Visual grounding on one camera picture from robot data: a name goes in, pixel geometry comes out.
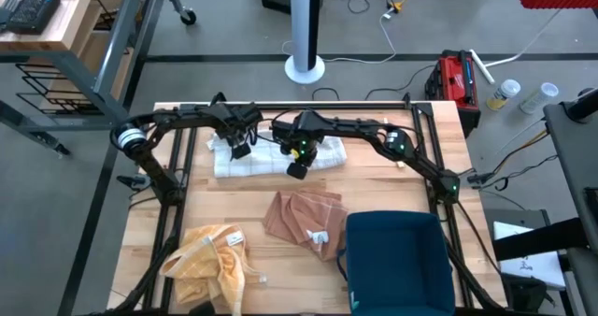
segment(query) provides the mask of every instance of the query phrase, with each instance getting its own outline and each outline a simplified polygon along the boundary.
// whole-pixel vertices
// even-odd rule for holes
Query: blue fabric
[[[438,218],[373,211],[347,218],[349,299],[360,316],[447,316],[455,310],[449,257]]]

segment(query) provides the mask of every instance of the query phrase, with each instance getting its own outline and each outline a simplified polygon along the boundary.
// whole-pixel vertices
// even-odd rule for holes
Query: white bottle
[[[559,94],[557,86],[550,82],[544,82],[540,89],[533,92],[528,98],[520,103],[520,109],[526,114],[533,114],[545,106],[550,100]]]
[[[486,100],[486,106],[492,110],[498,110],[506,105],[511,97],[517,95],[521,86],[513,79],[506,79],[505,82],[496,89],[496,92]]]

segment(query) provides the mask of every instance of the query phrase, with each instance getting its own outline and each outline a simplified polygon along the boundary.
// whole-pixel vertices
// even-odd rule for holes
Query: white tag
[[[228,242],[229,246],[234,246],[241,241],[243,241],[243,234],[240,231],[226,236],[226,242]]]
[[[320,244],[328,242],[328,232],[326,232],[326,231],[311,232],[310,230],[307,230],[307,236],[311,237],[311,239],[314,240],[314,243],[316,245],[320,245]]]

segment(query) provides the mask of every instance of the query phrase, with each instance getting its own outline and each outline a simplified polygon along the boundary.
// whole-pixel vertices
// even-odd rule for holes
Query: yellow cloth
[[[229,246],[228,236],[243,239]],[[162,265],[160,274],[175,279],[179,303],[224,296],[233,315],[241,314],[245,283],[265,282],[265,275],[247,264],[245,235],[236,225],[218,224],[185,231],[180,248]]]

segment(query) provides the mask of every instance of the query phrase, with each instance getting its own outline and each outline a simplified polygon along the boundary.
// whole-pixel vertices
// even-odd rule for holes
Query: orange towel
[[[311,190],[280,191],[263,219],[265,232],[332,260],[342,246],[348,214],[340,199],[340,194]]]
[[[265,282],[265,275],[247,264],[246,239],[236,225],[210,225],[185,231],[180,248],[160,274],[175,279],[177,302],[222,294],[234,316],[241,314],[245,283]]]

